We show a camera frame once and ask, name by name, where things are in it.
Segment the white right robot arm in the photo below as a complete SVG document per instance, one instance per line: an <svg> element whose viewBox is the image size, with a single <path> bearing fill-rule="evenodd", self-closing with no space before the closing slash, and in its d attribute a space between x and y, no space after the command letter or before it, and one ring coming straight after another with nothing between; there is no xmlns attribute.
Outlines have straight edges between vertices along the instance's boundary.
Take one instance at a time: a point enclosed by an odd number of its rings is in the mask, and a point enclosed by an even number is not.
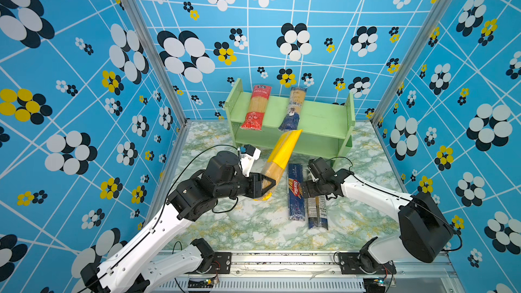
<svg viewBox="0 0 521 293"><path fill-rule="evenodd" d="M397 222L398 233L374 237L360 250L359 259L368 272L408 257L431 263L457 234L428 193L411 195L387 189L351 170L334 170L321 157L309 160L308 169L312 179L302 184L304 198L354 199Z"/></svg>

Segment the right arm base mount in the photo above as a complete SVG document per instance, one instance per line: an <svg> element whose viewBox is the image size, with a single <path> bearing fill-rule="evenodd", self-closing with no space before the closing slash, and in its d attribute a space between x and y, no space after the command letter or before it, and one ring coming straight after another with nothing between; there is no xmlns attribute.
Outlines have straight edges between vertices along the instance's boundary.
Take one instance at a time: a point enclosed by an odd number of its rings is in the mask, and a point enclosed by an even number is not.
<svg viewBox="0 0 521 293"><path fill-rule="evenodd" d="M343 275L396 275L396 267L389 261L378 263L370 256L368 248L377 237L369 240L359 252L335 252L333 261L340 267Z"/></svg>

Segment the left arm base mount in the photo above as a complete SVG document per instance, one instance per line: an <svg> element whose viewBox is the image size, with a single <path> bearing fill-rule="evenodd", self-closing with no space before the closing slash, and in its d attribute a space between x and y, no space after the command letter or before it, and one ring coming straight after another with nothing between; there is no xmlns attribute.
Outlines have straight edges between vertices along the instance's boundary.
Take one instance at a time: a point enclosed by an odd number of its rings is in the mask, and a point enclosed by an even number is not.
<svg viewBox="0 0 521 293"><path fill-rule="evenodd" d="M193 240L190 246L194 246L198 249L196 255L202 257L202 262L196 269L188 272L188 274L230 274L232 262L231 252L216 252L203 238Z"/></svg>

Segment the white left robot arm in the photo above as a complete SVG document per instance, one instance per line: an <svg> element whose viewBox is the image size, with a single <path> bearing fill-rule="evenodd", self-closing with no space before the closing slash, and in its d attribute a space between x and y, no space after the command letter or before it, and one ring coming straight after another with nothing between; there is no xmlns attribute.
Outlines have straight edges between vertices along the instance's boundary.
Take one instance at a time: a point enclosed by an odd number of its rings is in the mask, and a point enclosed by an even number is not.
<svg viewBox="0 0 521 293"><path fill-rule="evenodd" d="M209 269L214 251L203 239L194 240L162 262L154 258L169 241L214 210L219 199L270 195L282 170L267 164L264 172L252 172L255 159L256 154L218 152L206 168L177 185L149 224L121 250L104 262L89 259L74 292L151 292L169 278Z"/></svg>

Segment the blue yellow spaghetti package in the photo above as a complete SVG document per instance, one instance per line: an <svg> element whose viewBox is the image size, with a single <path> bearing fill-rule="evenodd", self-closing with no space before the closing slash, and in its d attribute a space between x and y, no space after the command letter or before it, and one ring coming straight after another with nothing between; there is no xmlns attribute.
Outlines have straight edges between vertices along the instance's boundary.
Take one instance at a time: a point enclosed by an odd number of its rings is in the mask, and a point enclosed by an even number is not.
<svg viewBox="0 0 521 293"><path fill-rule="evenodd" d="M282 132L296 130L300 121L302 105L305 102L305 88L291 88L286 115L279 126Z"/></svg>

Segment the red spaghetti package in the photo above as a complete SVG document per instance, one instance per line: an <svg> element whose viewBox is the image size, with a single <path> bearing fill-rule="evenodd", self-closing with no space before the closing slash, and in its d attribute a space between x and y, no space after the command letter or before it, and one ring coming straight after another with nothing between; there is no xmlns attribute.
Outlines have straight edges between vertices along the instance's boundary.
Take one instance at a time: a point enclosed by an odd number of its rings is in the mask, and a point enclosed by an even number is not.
<svg viewBox="0 0 521 293"><path fill-rule="evenodd" d="M245 130L262 130L263 119L267 110L267 104L271 95L271 86L268 85L255 85L250 103L248 106L248 112L244 123L241 125L241 129Z"/></svg>

